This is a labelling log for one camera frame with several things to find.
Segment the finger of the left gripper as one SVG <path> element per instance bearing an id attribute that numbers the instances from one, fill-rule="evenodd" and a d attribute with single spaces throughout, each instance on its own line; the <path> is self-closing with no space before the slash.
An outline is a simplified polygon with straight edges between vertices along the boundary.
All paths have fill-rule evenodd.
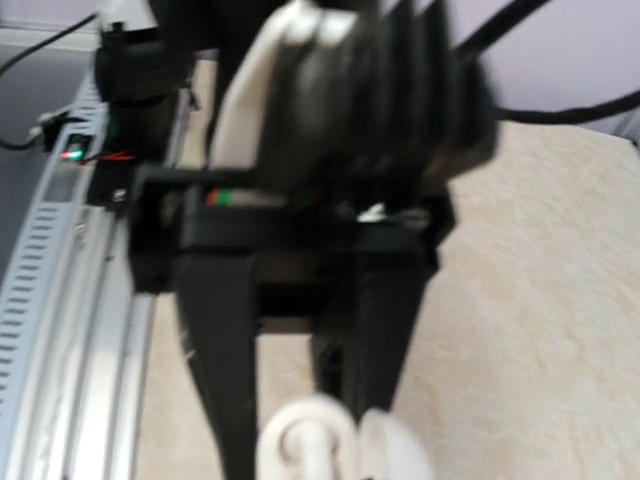
<path id="1" fill-rule="evenodd" d="M 254 253 L 185 255 L 174 262 L 189 366 L 226 479 L 252 479 L 257 439 Z"/>

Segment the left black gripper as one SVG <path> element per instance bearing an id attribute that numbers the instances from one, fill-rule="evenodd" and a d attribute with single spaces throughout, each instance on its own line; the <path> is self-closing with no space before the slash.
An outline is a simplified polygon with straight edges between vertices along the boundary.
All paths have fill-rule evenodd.
<path id="1" fill-rule="evenodd" d="M 138 292 L 168 290 L 177 243 L 165 211 L 190 188 L 203 188 L 208 201 L 231 196 L 199 250 L 264 246 L 280 219 L 309 249 L 376 205 L 414 209 L 493 157 L 492 92 L 480 62 L 452 44 L 445 2 L 399 1 L 382 12 L 309 2 L 357 19 L 335 46 L 313 39 L 280 47 L 254 167 L 137 170 L 129 258 Z M 355 253 L 339 264 L 311 336 L 312 365 L 316 390 L 356 419 L 391 409 L 430 274 L 415 248 Z"/>

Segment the white earbud charging case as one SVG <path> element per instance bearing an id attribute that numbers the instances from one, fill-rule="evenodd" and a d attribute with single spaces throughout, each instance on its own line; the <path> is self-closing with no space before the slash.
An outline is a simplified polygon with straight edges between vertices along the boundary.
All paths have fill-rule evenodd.
<path id="1" fill-rule="evenodd" d="M 339 401 L 314 394 L 281 407 L 261 431 L 257 479 L 434 479 L 419 438 L 392 414 L 356 420 Z"/>

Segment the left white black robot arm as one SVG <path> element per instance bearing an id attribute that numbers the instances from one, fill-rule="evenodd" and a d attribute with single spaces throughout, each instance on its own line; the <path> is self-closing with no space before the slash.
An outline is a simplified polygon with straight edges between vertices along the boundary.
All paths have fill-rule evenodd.
<path id="1" fill-rule="evenodd" d="M 498 111 L 445 2 L 147 1 L 94 57 L 125 163 L 137 291 L 172 292 L 224 475 L 257 475 L 256 339 L 309 333 L 317 389 L 391 407 L 449 182 Z"/>

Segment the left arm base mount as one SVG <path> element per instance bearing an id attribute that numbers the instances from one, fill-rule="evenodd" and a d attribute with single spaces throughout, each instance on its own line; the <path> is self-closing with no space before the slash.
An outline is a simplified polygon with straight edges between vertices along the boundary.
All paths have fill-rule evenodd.
<path id="1" fill-rule="evenodd" d="M 85 203 L 109 212 L 121 211 L 136 167 L 134 160 L 98 160 L 86 191 Z"/>

